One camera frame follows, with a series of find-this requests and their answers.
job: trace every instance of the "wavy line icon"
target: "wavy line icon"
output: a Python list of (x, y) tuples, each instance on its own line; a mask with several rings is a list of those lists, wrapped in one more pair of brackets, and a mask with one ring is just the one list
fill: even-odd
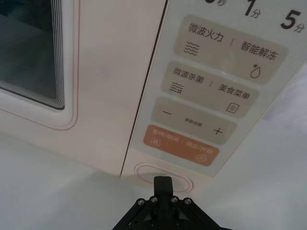
[(173, 84), (173, 85), (178, 85), (178, 86), (181, 86), (181, 87), (184, 86), (184, 85), (180, 85), (180, 84), (178, 84), (178, 83), (176, 83), (176, 82), (172, 82), (172, 84)]
[(197, 45), (197, 44), (195, 44), (195, 43), (188, 42), (188, 41), (187, 41), (187, 44), (193, 45), (193, 46), (197, 46), (197, 47), (200, 47), (199, 45)]
[(169, 87), (170, 91), (180, 93), (183, 91), (184, 85), (178, 84), (176, 82), (172, 82), (172, 84)]
[(198, 44), (186, 41), (183, 52), (196, 56), (200, 46)]

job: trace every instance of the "minus sign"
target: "minus sign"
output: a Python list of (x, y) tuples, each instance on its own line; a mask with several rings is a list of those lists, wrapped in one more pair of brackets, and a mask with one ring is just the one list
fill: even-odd
[[(165, 112), (165, 111), (162, 111), (163, 113), (166, 113), (166, 114), (170, 114), (170, 113), (168, 113), (168, 112)], [(171, 115), (171, 114), (170, 114)]]
[(231, 43), (230, 43), (230, 46), (232, 45), (232, 43), (234, 42), (234, 38), (232, 39)]

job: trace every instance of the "black robotic claw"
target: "black robotic claw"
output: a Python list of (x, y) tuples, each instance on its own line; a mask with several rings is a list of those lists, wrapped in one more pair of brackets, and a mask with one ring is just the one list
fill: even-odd
[(154, 178), (154, 196), (138, 199), (113, 230), (228, 230), (221, 228), (190, 198), (173, 196), (172, 178)]

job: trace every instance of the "round button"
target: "round button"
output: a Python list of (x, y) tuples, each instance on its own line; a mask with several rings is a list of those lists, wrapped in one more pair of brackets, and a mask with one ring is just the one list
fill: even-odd
[(199, 162), (205, 162), (207, 160), (207, 157), (203, 154), (199, 154), (196, 156), (196, 160)]

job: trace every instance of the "number 5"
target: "number 5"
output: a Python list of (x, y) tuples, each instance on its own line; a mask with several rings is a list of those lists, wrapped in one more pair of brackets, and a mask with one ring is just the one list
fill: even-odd
[(281, 24), (280, 26), (285, 29), (285, 30), (288, 30), (288, 29), (291, 29), (294, 24), (295, 24), (295, 18), (294, 17), (291, 17), (291, 15), (294, 14), (294, 15), (297, 15), (299, 16), (301, 14), (301, 12), (298, 12), (298, 11), (294, 11), (294, 10), (291, 10), (290, 13), (287, 15), (286, 19), (291, 21), (291, 24), (290, 25), (285, 25), (284, 23)]

